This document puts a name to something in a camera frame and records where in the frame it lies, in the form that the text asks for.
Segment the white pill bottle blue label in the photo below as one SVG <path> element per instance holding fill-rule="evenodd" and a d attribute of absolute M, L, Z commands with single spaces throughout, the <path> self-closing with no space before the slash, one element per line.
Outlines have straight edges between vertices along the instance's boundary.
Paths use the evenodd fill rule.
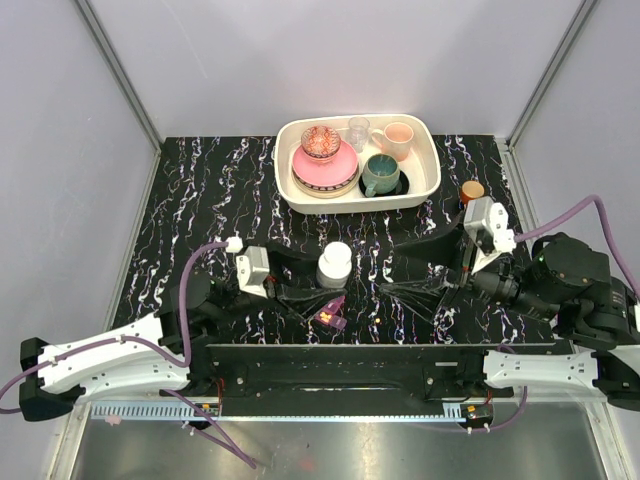
<path fill-rule="evenodd" d="M 330 242 L 318 259 L 316 279 L 323 288 L 344 288 L 352 271 L 352 252 L 343 242 Z"/>

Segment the pink weekly pill organizer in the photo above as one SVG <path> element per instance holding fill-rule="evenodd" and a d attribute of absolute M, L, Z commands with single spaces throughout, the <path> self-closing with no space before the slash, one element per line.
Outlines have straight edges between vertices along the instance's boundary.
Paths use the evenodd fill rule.
<path fill-rule="evenodd" d="M 341 315 L 344 302 L 345 296 L 330 300 L 312 316 L 312 319 L 323 326 L 338 331 L 344 330 L 347 325 L 347 320 Z"/>

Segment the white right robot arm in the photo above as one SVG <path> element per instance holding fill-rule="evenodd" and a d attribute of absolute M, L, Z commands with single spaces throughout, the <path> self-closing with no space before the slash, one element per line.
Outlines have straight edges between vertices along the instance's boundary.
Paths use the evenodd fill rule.
<path fill-rule="evenodd" d="M 502 349 L 462 354 L 448 384 L 466 396 L 520 387 L 546 387 L 603 396 L 611 405 L 639 408 L 639 297 L 612 276 L 606 254 L 564 233 L 534 242 L 523 268 L 500 263 L 487 233 L 455 228 L 434 240 L 402 245 L 404 255 L 447 253 L 442 274 L 386 283 L 383 294 L 429 317 L 468 295 L 490 306 L 552 322 L 559 338 L 582 347 L 575 354 L 513 354 Z M 495 258 L 480 263 L 483 254 Z"/>

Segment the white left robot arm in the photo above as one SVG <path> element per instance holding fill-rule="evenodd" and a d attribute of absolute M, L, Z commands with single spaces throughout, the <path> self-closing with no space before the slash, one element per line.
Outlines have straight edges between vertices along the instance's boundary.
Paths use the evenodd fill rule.
<path fill-rule="evenodd" d="M 233 375 L 212 357 L 227 327 L 270 310 L 294 323 L 341 331 L 340 311 L 352 251 L 331 242 L 318 254 L 277 241 L 244 245 L 238 237 L 200 247 L 155 313 L 123 327 L 54 345 L 34 337 L 20 347 L 16 413 L 29 422 L 62 417 L 98 399 L 182 395 L 203 406 Z"/>

